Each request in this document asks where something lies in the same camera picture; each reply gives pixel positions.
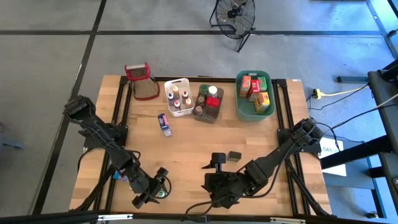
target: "white label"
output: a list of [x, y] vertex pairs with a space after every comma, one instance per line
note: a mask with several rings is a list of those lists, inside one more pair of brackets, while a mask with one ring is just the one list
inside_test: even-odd
[[[321, 154], [319, 155], [320, 159], [338, 152], [338, 148], [336, 146], [334, 139], [322, 138], [319, 143], [321, 145], [321, 150], [322, 150]], [[338, 147], [340, 148], [340, 150], [343, 150], [343, 142], [337, 141], [337, 144], [338, 144]], [[324, 169], [324, 170], [322, 170], [322, 172], [325, 172], [328, 174], [340, 175], [343, 177], [347, 176], [346, 166], [344, 164]]]

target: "small bottle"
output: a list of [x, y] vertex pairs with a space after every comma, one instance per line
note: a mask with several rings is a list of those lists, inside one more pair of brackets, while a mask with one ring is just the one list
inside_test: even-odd
[[170, 106], [174, 106], [174, 101], [175, 101], [175, 99], [174, 99], [173, 93], [169, 93], [169, 94], [167, 95], [167, 99], [169, 99], [169, 104], [170, 104]]
[[185, 101], [188, 99], [188, 92], [182, 92], [182, 104], [185, 104]]
[[178, 86], [174, 85], [173, 86], [173, 94], [174, 94], [174, 99], [179, 100], [180, 99], [180, 92], [178, 90]]
[[202, 113], [203, 113], [203, 110], [202, 110], [201, 106], [195, 107], [195, 114], [196, 115], [200, 116]]
[[206, 97], [206, 95], [207, 95], [207, 91], [209, 90], [209, 86], [208, 85], [200, 85], [200, 94], [203, 96], [203, 97]]
[[205, 98], [203, 96], [198, 97], [199, 106], [205, 106]]
[[192, 107], [192, 100], [188, 98], [188, 99], [185, 101], [185, 109], [189, 109], [189, 108], [191, 108], [191, 107]]
[[215, 87], [215, 86], [209, 87], [208, 94], [211, 97], [216, 97], [217, 96], [217, 87]]
[[177, 100], [174, 101], [174, 108], [175, 108], [177, 111], [181, 110], [180, 102], [178, 102]]

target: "green basket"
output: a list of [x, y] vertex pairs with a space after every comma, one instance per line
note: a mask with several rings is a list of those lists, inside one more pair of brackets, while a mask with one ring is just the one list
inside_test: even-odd
[[[267, 82], [267, 92], [269, 97], [269, 106], [265, 110], [263, 114], [257, 114], [254, 109], [254, 103], [248, 102], [247, 98], [239, 97], [239, 89], [242, 83], [242, 77], [244, 75], [250, 75], [251, 78], [265, 77]], [[272, 89], [271, 78], [268, 73], [263, 71], [242, 71], [239, 72], [236, 76], [236, 112], [238, 114], [238, 118], [242, 121], [260, 121], [262, 119], [267, 118], [272, 115], [275, 111], [275, 101], [274, 101], [274, 92]]]

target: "white plastic bin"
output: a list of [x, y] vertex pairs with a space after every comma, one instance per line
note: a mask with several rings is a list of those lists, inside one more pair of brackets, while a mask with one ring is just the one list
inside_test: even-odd
[[[178, 87], [178, 90], [180, 92], [180, 99], [178, 99], [178, 101], [181, 104], [181, 110], [177, 111], [173, 106], [170, 106], [169, 104], [169, 99], [167, 99], [167, 95], [169, 94], [169, 92], [173, 90], [173, 86], [176, 85]], [[164, 90], [166, 92], [166, 100], [167, 100], [167, 107], [169, 108], [170, 113], [174, 116], [174, 117], [178, 117], [178, 116], [183, 116], [183, 115], [187, 115], [187, 114], [191, 114], [195, 105], [193, 104], [193, 98], [192, 98], [192, 92], [191, 92], [191, 88], [189, 87], [189, 80], [187, 78], [180, 78], [177, 80], [171, 80], [171, 81], [167, 81], [164, 83]], [[188, 92], [188, 97], [192, 100], [192, 107], [185, 109], [185, 104], [182, 103], [182, 92], [187, 91]]]

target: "wooden table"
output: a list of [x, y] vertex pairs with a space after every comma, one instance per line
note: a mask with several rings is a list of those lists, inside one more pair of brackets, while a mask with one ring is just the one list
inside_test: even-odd
[[[105, 122], [111, 121], [119, 80], [120, 76], [116, 75], [106, 75], [103, 78], [96, 102], [96, 114]], [[200, 82], [190, 83], [194, 98], [200, 84]], [[201, 167], [209, 164], [212, 152], [242, 152], [243, 156], [239, 162], [227, 162], [223, 166], [223, 170], [234, 172], [251, 159], [266, 156], [278, 147], [276, 130], [279, 125], [276, 112], [260, 122], [241, 122], [236, 116], [234, 84], [214, 83], [214, 85], [224, 89], [220, 114], [215, 124], [197, 121], [191, 114], [174, 118], [167, 109], [163, 82], [159, 83], [160, 96], [153, 100], [137, 101], [132, 97], [127, 119], [129, 132], [126, 149], [141, 151], [141, 167], [149, 175], [153, 176], [160, 166], [168, 169], [168, 178], [172, 182], [173, 189], [170, 196], [161, 200], [160, 204], [144, 204], [137, 210], [131, 203], [136, 195], [129, 189], [126, 182], [117, 181], [111, 206], [112, 212], [184, 214], [189, 206], [210, 200], [208, 192], [202, 189], [201, 185], [204, 184], [205, 173], [215, 170], [204, 170]], [[300, 80], [287, 80], [287, 86], [294, 123], [297, 123], [302, 118], [308, 117], [303, 86]], [[125, 100], [126, 92], [124, 91], [122, 102]], [[282, 111], [285, 117], [284, 125], [287, 128], [287, 115], [285, 110]], [[157, 115], [161, 113], [165, 113], [169, 119], [173, 133], [169, 138], [165, 138], [159, 128]], [[322, 208], [330, 213], [329, 199], [319, 160], [311, 154], [301, 153], [300, 155], [307, 188]], [[103, 156], [103, 149], [95, 149], [83, 158], [70, 208], [79, 206], [97, 184]], [[265, 192], [269, 186], [270, 184], [265, 186], [260, 193]], [[103, 191], [101, 208], [104, 208], [107, 188], [106, 186]], [[298, 210], [302, 213], [302, 199], [297, 186], [295, 192]], [[268, 196], [258, 199], [241, 198], [239, 202], [240, 204], [230, 209], [213, 208], [209, 214], [292, 216], [285, 166], [280, 168], [275, 186]], [[207, 207], [208, 205], [198, 207], [191, 212], [200, 213]]]

